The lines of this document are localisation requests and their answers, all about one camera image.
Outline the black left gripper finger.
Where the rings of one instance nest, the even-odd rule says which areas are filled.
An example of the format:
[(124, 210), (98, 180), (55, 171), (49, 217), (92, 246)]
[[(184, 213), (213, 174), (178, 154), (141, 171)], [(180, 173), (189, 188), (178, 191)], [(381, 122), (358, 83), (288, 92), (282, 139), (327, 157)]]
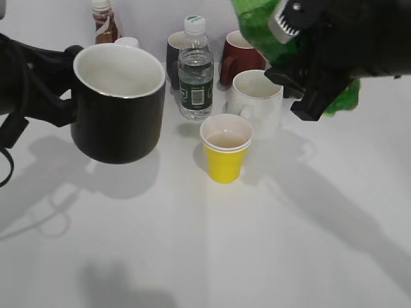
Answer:
[(64, 93), (71, 89), (74, 82), (74, 58), (82, 50), (82, 46), (73, 45), (59, 52), (57, 60), (49, 68), (48, 88), (52, 93)]
[(36, 90), (30, 96), (30, 117), (63, 127), (76, 121), (76, 105), (71, 99), (61, 99), (50, 91)]

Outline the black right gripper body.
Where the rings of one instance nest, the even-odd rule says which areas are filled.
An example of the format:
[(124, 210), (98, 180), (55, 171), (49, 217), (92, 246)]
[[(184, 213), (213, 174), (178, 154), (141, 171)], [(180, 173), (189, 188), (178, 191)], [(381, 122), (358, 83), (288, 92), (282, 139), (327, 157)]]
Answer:
[(410, 1), (280, 1), (268, 26), (280, 43), (298, 45), (287, 69), (410, 74)]

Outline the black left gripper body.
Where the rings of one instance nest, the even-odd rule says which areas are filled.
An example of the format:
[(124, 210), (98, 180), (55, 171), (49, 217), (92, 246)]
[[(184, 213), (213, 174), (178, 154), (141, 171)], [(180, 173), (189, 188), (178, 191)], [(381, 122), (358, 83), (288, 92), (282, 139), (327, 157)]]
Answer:
[(48, 94), (60, 96), (60, 53), (1, 34), (1, 114), (24, 113)]

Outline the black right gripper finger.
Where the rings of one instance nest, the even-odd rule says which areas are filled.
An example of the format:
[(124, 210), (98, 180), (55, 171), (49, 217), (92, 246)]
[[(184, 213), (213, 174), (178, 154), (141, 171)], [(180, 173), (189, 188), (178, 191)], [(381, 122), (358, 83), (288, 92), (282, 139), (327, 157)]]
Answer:
[(291, 111), (303, 121), (318, 121), (323, 114), (334, 116), (339, 111), (356, 108), (356, 79), (326, 77), (310, 84)]
[(274, 84), (282, 85), (285, 98), (320, 98), (318, 88), (321, 65), (310, 62), (300, 66), (298, 63), (273, 65), (264, 75)]

